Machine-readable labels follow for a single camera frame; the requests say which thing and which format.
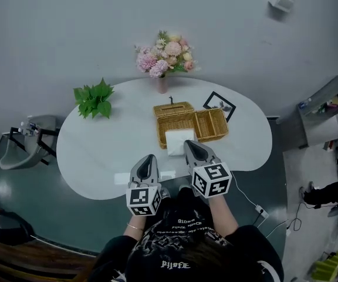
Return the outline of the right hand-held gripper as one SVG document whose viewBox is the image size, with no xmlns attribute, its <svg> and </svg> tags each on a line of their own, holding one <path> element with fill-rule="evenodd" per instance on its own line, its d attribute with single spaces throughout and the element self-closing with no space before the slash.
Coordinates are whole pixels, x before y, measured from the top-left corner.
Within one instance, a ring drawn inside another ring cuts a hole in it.
<svg viewBox="0 0 338 282">
<path fill-rule="evenodd" d="M 184 153 L 191 174 L 190 186 L 196 196 L 209 199 L 228 193 L 232 173 L 214 151 L 194 140 L 184 142 Z"/>
</svg>

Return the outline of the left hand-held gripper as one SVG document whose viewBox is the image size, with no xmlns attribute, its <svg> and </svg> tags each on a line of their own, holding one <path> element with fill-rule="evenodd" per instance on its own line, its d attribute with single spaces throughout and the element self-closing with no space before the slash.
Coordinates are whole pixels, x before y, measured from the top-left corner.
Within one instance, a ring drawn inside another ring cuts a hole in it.
<svg viewBox="0 0 338 282">
<path fill-rule="evenodd" d="M 157 158 L 144 156 L 133 166 L 126 190 L 126 205 L 132 215 L 154 216 L 161 203 L 160 190 Z"/>
</svg>

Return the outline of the white napkin pack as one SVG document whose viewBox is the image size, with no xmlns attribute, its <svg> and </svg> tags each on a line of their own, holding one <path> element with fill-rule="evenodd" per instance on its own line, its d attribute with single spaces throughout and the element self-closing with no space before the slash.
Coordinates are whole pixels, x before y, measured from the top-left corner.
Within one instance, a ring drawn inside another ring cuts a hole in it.
<svg viewBox="0 0 338 282">
<path fill-rule="evenodd" d="M 196 132 L 191 129 L 174 129 L 165 132 L 167 154 L 169 156 L 184 155 L 184 143 L 186 140 L 197 140 Z"/>
</svg>

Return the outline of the wicker basket tray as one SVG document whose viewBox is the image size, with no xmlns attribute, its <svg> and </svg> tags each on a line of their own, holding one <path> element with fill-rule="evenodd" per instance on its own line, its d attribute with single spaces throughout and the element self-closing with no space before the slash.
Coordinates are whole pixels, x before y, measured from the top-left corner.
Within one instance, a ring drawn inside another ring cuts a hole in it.
<svg viewBox="0 0 338 282">
<path fill-rule="evenodd" d="M 154 106 L 153 113 L 157 118 L 157 136 L 162 149 L 167 148 L 167 131 L 193 129 L 200 142 L 219 140 L 229 132 L 222 109 L 195 110 L 189 102 L 178 102 Z"/>
</svg>

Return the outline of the person's left forearm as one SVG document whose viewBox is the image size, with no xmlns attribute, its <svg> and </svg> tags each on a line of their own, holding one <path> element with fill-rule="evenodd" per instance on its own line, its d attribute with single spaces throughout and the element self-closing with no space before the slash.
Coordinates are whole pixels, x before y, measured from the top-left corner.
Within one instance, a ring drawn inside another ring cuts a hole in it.
<svg viewBox="0 0 338 282">
<path fill-rule="evenodd" d="M 123 235 L 129 236 L 139 241 L 144 233 L 146 220 L 147 220 L 146 216 L 132 216 L 130 221 L 127 223 Z"/>
</svg>

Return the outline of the person's right forearm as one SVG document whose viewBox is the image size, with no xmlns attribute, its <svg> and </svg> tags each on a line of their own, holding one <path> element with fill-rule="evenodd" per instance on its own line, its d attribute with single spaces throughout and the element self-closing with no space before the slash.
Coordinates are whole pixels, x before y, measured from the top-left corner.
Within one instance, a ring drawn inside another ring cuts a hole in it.
<svg viewBox="0 0 338 282">
<path fill-rule="evenodd" d="M 222 237 L 233 234 L 239 227 L 224 196 L 215 196 L 208 199 L 212 214 L 214 230 Z"/>
</svg>

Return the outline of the white kidney-shaped table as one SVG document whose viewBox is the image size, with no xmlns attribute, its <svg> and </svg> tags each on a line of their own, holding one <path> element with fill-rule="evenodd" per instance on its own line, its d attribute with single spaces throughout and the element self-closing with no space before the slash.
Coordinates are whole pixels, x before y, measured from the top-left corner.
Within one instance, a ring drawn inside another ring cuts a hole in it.
<svg viewBox="0 0 338 282">
<path fill-rule="evenodd" d="M 58 136 L 56 154 L 60 173 L 77 194 L 93 200 L 123 196 L 130 170 L 153 154 L 162 180 L 188 175 L 183 157 L 170 157 L 159 146 L 153 108 L 170 102 L 188 102 L 195 110 L 215 92 L 235 106 L 229 132 L 209 142 L 217 156 L 233 171 L 253 171 L 263 166 L 272 150 L 271 127 L 263 111 L 240 93 L 204 80 L 172 77 L 165 94 L 150 78 L 114 87 L 110 117 L 80 117 L 73 110 Z"/>
</svg>

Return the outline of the person's black printed t-shirt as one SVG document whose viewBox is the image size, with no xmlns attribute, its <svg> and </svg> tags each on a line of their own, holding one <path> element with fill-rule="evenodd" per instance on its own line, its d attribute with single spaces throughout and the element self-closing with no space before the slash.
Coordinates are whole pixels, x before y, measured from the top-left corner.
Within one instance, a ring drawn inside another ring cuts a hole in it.
<svg viewBox="0 0 338 282">
<path fill-rule="evenodd" d="M 111 239 L 87 282 L 283 282 L 281 260 L 253 225 L 222 237 L 192 189 L 162 199 L 142 238 Z"/>
</svg>

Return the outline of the green leafy plant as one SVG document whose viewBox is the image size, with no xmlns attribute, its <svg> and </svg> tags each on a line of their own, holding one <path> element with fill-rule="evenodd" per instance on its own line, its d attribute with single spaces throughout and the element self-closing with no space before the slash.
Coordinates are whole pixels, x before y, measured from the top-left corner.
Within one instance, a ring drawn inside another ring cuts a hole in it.
<svg viewBox="0 0 338 282">
<path fill-rule="evenodd" d="M 111 114 L 111 103 L 109 98 L 114 93 L 114 87 L 107 84 L 104 78 L 97 85 L 84 85 L 82 88 L 74 88 L 77 111 L 84 119 L 88 116 L 94 118 L 97 115 L 109 118 Z"/>
</svg>

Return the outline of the pink flower bouquet in vase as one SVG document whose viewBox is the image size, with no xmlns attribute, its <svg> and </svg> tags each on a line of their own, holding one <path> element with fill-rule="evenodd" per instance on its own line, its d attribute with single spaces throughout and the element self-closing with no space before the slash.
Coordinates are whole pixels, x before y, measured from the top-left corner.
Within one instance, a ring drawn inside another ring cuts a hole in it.
<svg viewBox="0 0 338 282">
<path fill-rule="evenodd" d="M 199 71 L 201 67 L 192 55 L 193 47 L 181 35 L 159 31 L 151 46 L 135 46 L 136 67 L 154 80 L 159 93 L 168 90 L 167 76 L 172 73 Z"/>
</svg>

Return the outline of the small white bottles bundle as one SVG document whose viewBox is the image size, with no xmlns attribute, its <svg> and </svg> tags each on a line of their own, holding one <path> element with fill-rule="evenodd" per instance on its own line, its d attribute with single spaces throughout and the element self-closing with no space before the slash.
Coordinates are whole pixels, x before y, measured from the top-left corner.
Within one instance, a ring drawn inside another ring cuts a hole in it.
<svg viewBox="0 0 338 282">
<path fill-rule="evenodd" d="M 18 132 L 24 136 L 38 136 L 40 127 L 36 123 L 21 122 L 21 126 L 18 128 Z"/>
</svg>

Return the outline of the grey shelf cabinet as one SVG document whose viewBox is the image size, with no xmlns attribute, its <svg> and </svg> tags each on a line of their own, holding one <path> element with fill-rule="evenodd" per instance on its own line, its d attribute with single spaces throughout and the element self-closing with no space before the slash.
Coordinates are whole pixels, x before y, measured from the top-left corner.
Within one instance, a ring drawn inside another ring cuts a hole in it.
<svg viewBox="0 0 338 282">
<path fill-rule="evenodd" d="M 304 149 L 338 139 L 338 75 L 298 105 Z"/>
</svg>

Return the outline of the black bag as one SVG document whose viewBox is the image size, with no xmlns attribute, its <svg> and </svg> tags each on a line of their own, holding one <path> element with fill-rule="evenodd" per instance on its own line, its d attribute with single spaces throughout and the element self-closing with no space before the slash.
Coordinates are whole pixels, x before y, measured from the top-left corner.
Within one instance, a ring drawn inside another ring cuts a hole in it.
<svg viewBox="0 0 338 282">
<path fill-rule="evenodd" d="M 0 213 L 0 243 L 17 246 L 33 240 L 32 226 L 13 212 Z"/>
</svg>

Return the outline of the dark wooden bench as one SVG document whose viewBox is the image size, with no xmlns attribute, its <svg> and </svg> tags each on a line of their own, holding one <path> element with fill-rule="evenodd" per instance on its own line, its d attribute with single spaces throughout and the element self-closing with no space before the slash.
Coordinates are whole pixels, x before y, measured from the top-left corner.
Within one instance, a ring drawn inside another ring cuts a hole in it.
<svg viewBox="0 0 338 282">
<path fill-rule="evenodd" d="M 75 282 L 96 256 L 41 239 L 17 246 L 0 243 L 0 282 Z"/>
</svg>

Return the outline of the yellow-green foam block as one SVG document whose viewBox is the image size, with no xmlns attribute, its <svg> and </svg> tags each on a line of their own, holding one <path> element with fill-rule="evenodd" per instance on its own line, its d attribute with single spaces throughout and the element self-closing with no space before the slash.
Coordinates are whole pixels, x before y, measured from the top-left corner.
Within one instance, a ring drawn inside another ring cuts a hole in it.
<svg viewBox="0 0 338 282">
<path fill-rule="evenodd" d="M 324 261 L 316 261 L 312 279 L 331 282 L 338 274 L 338 251 Z"/>
</svg>

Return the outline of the black picture frame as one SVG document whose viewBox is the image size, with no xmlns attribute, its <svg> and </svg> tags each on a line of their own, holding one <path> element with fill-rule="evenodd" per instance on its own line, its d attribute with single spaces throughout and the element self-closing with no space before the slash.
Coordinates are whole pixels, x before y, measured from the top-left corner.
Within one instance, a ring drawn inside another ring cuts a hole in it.
<svg viewBox="0 0 338 282">
<path fill-rule="evenodd" d="M 203 104 L 203 107 L 205 109 L 221 109 L 227 122 L 229 122 L 236 109 L 236 106 L 233 103 L 229 102 L 215 91 L 210 94 L 208 99 Z"/>
</svg>

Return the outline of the grey chair with black frame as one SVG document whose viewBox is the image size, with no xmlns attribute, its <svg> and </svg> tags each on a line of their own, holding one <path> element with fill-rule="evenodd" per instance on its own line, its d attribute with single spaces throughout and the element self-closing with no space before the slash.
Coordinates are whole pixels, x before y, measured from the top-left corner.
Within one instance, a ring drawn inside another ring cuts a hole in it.
<svg viewBox="0 0 338 282">
<path fill-rule="evenodd" d="M 36 123 L 40 127 L 38 136 L 24 136 L 19 127 L 11 127 L 6 151 L 0 159 L 2 170 L 27 169 L 43 163 L 47 157 L 56 157 L 56 142 L 59 136 L 57 118 L 53 115 L 28 116 L 23 122 Z"/>
</svg>

